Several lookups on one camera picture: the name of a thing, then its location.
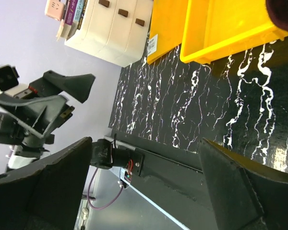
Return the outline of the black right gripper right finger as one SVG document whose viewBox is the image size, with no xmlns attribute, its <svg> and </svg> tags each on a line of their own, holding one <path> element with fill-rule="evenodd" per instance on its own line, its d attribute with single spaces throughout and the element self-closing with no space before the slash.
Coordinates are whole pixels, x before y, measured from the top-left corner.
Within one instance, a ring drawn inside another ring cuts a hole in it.
<svg viewBox="0 0 288 230">
<path fill-rule="evenodd" d="M 288 230 L 288 173 L 200 141 L 200 161 L 220 230 Z"/>
</svg>

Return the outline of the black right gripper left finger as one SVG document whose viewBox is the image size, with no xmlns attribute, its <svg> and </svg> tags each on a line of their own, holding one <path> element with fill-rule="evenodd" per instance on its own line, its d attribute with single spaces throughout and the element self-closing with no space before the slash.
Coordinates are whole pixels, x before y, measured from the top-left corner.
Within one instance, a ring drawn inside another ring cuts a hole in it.
<svg viewBox="0 0 288 230">
<path fill-rule="evenodd" d="M 91 160 L 85 137 L 22 168 L 0 174 L 0 230 L 72 230 Z"/>
</svg>

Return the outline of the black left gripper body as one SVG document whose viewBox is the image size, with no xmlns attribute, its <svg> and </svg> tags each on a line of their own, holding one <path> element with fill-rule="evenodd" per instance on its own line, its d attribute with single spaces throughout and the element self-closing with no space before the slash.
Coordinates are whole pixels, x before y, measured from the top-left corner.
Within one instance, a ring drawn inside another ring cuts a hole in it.
<svg viewBox="0 0 288 230">
<path fill-rule="evenodd" d="M 22 127 L 22 153 L 47 152 L 44 145 L 54 143 L 52 132 L 72 117 L 75 108 L 61 92 L 47 80 L 36 80 L 4 93 L 4 110 Z"/>
</svg>

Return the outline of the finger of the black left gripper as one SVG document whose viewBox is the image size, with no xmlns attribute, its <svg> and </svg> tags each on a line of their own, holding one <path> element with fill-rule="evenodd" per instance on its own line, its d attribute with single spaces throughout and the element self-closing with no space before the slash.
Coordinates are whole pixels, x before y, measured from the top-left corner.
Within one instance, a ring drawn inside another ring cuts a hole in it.
<svg viewBox="0 0 288 230">
<path fill-rule="evenodd" d="M 83 104 L 89 97 L 96 77 L 93 74 L 63 76 L 49 70 L 44 73 L 43 79 Z"/>
<path fill-rule="evenodd" d="M 38 138 L 45 138 L 60 126 L 60 115 L 68 99 L 62 95 L 18 99 L 0 94 L 0 107 L 18 124 Z"/>
</svg>

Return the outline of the navy blue tank top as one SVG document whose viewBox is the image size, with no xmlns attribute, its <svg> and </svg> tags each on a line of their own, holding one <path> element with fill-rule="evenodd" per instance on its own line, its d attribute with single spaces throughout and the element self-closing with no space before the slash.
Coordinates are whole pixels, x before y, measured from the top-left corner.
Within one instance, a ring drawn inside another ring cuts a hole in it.
<svg viewBox="0 0 288 230">
<path fill-rule="evenodd" d="M 266 0 L 265 3 L 273 24 L 288 32 L 288 0 Z"/>
</svg>

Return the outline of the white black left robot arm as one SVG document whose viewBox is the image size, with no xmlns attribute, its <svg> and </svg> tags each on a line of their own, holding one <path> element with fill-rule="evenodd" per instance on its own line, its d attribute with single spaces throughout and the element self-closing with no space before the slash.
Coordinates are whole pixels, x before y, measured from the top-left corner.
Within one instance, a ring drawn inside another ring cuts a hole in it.
<svg viewBox="0 0 288 230">
<path fill-rule="evenodd" d="M 54 143 L 53 131 L 75 110 L 61 93 L 83 104 L 96 78 L 93 74 L 64 76 L 48 70 L 28 85 L 18 79 L 15 67 L 0 67 L 0 144 L 11 149 L 6 171 L 35 162 L 47 152 L 44 145 Z"/>
</svg>

